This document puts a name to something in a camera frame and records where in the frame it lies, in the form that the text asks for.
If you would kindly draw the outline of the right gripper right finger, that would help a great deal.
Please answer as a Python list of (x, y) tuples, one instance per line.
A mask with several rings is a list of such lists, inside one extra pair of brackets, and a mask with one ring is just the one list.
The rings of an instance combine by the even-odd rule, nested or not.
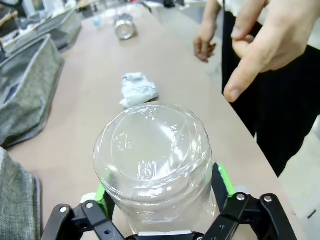
[(273, 193), (254, 198), (236, 192), (223, 165), (214, 163), (211, 186), (220, 214), (207, 231), (208, 240), (231, 240), (240, 225), (249, 225), (259, 240), (296, 240), (296, 234)]

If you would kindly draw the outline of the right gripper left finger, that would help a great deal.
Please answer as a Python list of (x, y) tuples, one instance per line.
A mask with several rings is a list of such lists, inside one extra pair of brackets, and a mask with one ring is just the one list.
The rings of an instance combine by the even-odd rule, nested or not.
[(46, 227), (45, 240), (80, 240), (85, 232), (95, 232), (99, 240), (124, 240), (113, 223), (115, 203), (102, 185), (93, 199), (72, 208), (58, 204), (52, 210)]

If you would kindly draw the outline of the person's right hand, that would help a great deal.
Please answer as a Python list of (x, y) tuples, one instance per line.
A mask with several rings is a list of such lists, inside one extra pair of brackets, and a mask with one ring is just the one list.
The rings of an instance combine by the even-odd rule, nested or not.
[(215, 23), (203, 22), (194, 38), (194, 55), (203, 63), (208, 63), (209, 58), (214, 55), (216, 44), (211, 42), (215, 36), (216, 29)]

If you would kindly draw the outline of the person's left hand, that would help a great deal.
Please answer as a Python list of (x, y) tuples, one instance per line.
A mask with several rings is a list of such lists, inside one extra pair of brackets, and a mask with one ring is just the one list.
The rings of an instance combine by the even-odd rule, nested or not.
[(224, 96), (235, 102), (257, 75), (287, 66), (306, 50), (320, 17), (318, 0), (247, 0), (231, 34), (240, 62)]

